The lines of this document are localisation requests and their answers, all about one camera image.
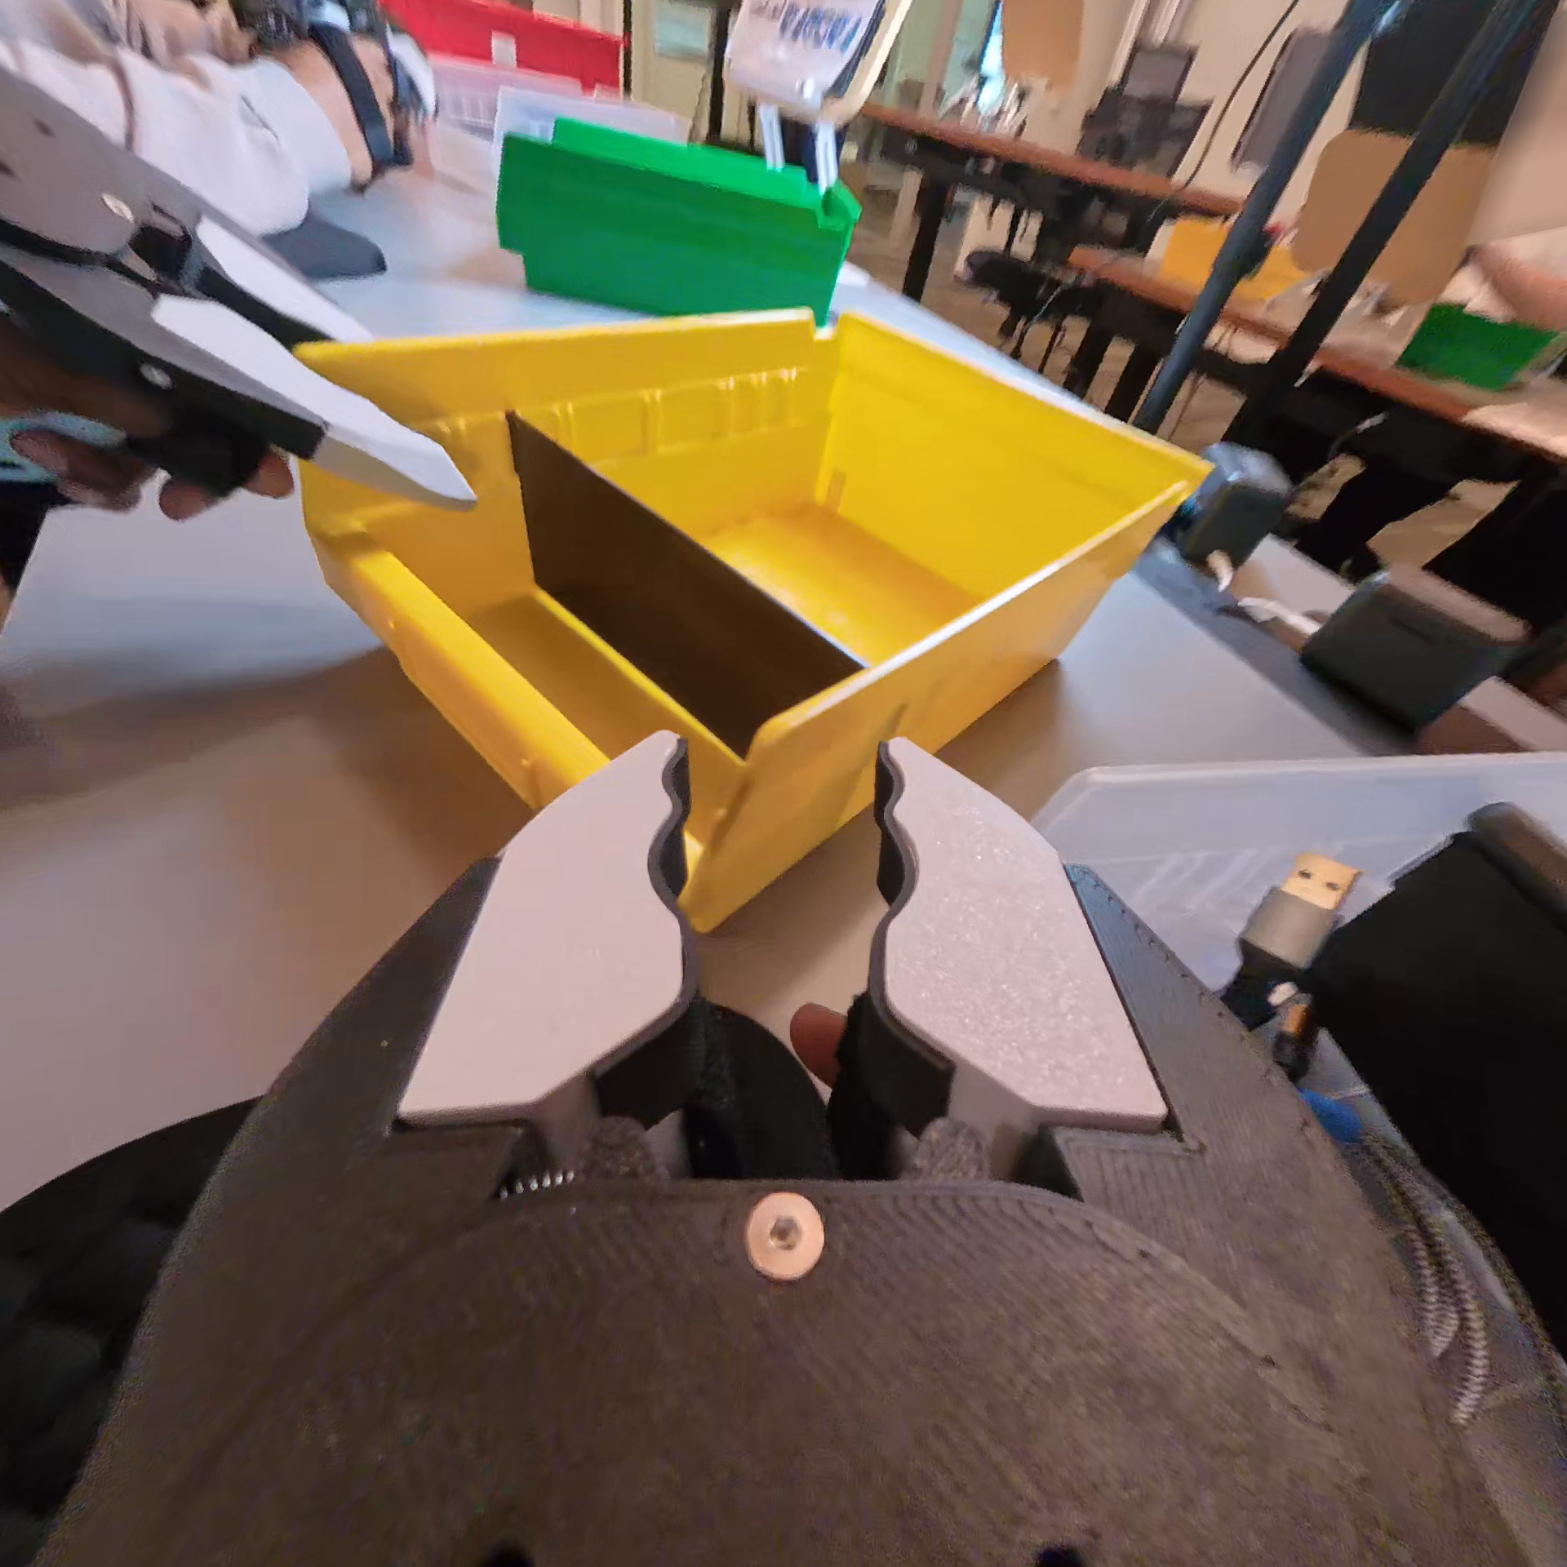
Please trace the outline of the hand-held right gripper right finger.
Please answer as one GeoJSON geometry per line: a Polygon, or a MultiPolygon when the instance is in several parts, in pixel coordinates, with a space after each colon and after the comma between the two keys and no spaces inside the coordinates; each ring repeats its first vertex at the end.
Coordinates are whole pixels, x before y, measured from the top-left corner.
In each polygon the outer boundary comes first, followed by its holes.
{"type": "Polygon", "coordinates": [[[1051,843],[906,738],[875,764],[879,833],[863,1084],[894,1127],[1155,1133],[1168,1107],[1051,843]]]}

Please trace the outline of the black charging case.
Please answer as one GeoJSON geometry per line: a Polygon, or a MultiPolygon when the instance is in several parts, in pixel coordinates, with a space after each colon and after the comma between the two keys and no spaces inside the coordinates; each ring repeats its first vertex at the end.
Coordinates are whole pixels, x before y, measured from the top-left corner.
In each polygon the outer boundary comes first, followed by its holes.
{"type": "Polygon", "coordinates": [[[1302,666],[1408,733],[1500,676],[1532,627],[1397,564],[1361,580],[1301,647],[1302,666]]]}

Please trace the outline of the green plastic bin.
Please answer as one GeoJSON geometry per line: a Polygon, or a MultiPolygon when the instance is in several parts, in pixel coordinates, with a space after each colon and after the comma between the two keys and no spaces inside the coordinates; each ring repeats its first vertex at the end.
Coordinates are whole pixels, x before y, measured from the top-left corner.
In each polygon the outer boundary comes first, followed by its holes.
{"type": "Polygon", "coordinates": [[[509,134],[498,245],[533,294],[646,317],[806,311],[827,324],[862,206],[799,167],[558,118],[509,134]]]}

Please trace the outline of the small clear plastic bin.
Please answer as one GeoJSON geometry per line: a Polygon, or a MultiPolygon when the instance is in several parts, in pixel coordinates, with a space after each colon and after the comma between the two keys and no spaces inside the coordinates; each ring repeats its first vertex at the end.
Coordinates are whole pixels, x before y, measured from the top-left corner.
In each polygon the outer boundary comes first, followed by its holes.
{"type": "Polygon", "coordinates": [[[1327,942],[1416,861],[1513,804],[1563,839],[1563,755],[1408,756],[1341,761],[1093,769],[1036,820],[1061,857],[1093,874],[1214,993],[1240,988],[1243,1019],[1265,996],[1245,973],[1242,933],[1302,853],[1359,872],[1332,933],[1304,967],[1304,1022],[1261,1024],[1283,1066],[1340,1135],[1379,1132],[1408,1150],[1490,1233],[1518,1275],[1563,1270],[1563,1156],[1464,1156],[1428,1164],[1389,1120],[1322,1026],[1310,980],[1327,942]]]}

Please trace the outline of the yellow plastic bin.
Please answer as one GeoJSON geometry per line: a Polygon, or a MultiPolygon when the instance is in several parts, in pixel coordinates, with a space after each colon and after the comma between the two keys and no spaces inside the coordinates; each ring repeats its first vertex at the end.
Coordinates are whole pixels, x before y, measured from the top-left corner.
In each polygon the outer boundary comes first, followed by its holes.
{"type": "Polygon", "coordinates": [[[938,753],[1059,658],[1204,480],[1194,456],[889,324],[804,312],[298,353],[439,443],[466,513],[300,472],[326,585],[529,807],[654,733],[687,743],[680,905],[715,931],[871,804],[876,755],[938,753]],[[826,632],[866,670],[737,756],[545,595],[507,413],[826,632]]]}

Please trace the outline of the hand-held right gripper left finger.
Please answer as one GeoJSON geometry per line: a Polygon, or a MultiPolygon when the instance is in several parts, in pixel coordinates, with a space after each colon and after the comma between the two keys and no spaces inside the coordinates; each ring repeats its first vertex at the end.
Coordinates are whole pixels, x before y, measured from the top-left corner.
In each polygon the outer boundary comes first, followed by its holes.
{"type": "Polygon", "coordinates": [[[695,998],[687,742],[656,732],[502,848],[401,1089],[404,1127],[582,1130],[595,1076],[695,998]]]}

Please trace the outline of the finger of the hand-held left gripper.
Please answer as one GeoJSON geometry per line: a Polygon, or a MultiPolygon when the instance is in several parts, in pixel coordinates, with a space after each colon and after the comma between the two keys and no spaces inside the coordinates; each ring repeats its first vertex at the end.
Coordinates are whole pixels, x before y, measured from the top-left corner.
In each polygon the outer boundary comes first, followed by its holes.
{"type": "Polygon", "coordinates": [[[192,260],[199,265],[192,284],[197,298],[223,306],[287,348],[375,338],[267,245],[217,218],[197,221],[192,260]]]}
{"type": "Polygon", "coordinates": [[[161,296],[150,320],[178,347],[184,369],[235,394],[241,426],[266,448],[383,495],[455,511],[476,505],[475,490],[439,441],[323,379],[223,304],[161,296]]]}

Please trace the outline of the person's left hand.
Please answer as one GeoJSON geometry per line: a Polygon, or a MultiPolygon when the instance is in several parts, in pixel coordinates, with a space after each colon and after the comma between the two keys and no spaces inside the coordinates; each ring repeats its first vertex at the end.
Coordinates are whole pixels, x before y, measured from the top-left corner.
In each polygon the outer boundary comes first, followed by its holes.
{"type": "Polygon", "coordinates": [[[45,415],[71,417],[151,440],[166,423],[163,409],[111,382],[55,363],[9,320],[1,333],[1,415],[19,422],[11,440],[23,461],[40,467],[71,503],[127,511],[153,480],[153,469],[122,446],[101,448],[44,428],[45,415]]]}

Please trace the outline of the black divider panel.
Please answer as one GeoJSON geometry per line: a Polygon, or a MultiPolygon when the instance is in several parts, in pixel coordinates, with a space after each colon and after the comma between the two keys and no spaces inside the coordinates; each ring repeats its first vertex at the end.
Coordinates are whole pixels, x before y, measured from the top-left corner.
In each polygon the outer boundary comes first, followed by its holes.
{"type": "Polygon", "coordinates": [[[1426,1164],[1563,1158],[1563,916],[1462,831],[1315,959],[1325,1032],[1426,1164]]]}
{"type": "Polygon", "coordinates": [[[506,423],[535,585],[734,756],[866,670],[535,423],[506,423]]]}

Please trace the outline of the person's right hand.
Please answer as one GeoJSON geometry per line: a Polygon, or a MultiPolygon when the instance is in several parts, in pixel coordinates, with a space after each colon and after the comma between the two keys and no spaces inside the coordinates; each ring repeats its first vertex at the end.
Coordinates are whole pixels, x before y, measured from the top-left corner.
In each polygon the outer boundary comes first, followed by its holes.
{"type": "Polygon", "coordinates": [[[799,1006],[790,1019],[790,1048],[824,1088],[834,1088],[839,1079],[840,1047],[847,1029],[847,1014],[819,1003],[799,1006]]]}

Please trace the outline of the red plastic bin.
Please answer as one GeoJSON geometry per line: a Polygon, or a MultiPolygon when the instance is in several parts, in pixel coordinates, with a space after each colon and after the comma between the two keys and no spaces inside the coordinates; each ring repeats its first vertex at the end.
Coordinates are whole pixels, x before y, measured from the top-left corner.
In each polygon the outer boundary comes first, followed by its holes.
{"type": "Polygon", "coordinates": [[[382,2],[431,58],[520,69],[620,94],[625,41],[577,22],[501,2],[382,2]]]}

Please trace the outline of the green box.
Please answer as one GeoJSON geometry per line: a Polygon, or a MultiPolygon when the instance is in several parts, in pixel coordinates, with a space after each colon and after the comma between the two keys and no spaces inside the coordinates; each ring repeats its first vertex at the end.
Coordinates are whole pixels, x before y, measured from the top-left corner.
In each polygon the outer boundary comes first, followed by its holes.
{"type": "Polygon", "coordinates": [[[1487,394],[1513,392],[1549,376],[1565,350],[1565,332],[1495,320],[1459,304],[1431,304],[1394,363],[1433,382],[1459,382],[1487,394]]]}

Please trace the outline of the black quilted pad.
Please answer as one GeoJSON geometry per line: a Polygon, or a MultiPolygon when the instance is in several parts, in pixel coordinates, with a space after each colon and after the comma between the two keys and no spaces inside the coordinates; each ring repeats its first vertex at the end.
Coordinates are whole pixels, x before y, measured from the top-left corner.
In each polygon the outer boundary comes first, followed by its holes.
{"type": "Polygon", "coordinates": [[[256,1101],[153,1132],[1,1215],[1,1563],[37,1556],[163,1265],[256,1101]]]}

